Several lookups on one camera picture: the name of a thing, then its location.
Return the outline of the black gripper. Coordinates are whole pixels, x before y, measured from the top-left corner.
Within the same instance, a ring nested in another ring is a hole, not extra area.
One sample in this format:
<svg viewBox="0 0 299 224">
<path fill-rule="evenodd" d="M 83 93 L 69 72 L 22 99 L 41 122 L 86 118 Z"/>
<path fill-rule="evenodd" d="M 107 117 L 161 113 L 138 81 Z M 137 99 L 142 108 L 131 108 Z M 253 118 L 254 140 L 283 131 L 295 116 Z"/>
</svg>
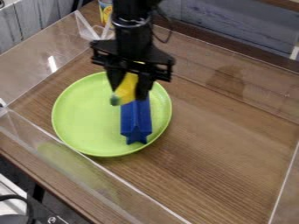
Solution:
<svg viewBox="0 0 299 224">
<path fill-rule="evenodd" d="M 135 98 L 143 101 L 153 89 L 155 80 L 170 81 L 174 71 L 174 57 L 154 44 L 153 23 L 117 25 L 117 38 L 94 40 L 93 63 L 107 70 L 113 91 L 117 91 L 126 73 L 138 75 Z"/>
</svg>

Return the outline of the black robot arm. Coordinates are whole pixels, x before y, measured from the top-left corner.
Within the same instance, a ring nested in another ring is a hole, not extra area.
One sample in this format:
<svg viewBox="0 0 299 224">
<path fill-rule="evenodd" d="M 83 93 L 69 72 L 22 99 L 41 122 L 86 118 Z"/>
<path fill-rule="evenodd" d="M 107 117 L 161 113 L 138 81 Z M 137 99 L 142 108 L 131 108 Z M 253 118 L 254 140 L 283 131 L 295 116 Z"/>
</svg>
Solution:
<svg viewBox="0 0 299 224">
<path fill-rule="evenodd" d="M 113 0 L 115 38 L 94 40 L 93 63 L 105 67 L 114 106 L 145 101 L 157 80 L 170 81 L 174 57 L 154 43 L 154 11 L 163 0 Z"/>
</svg>

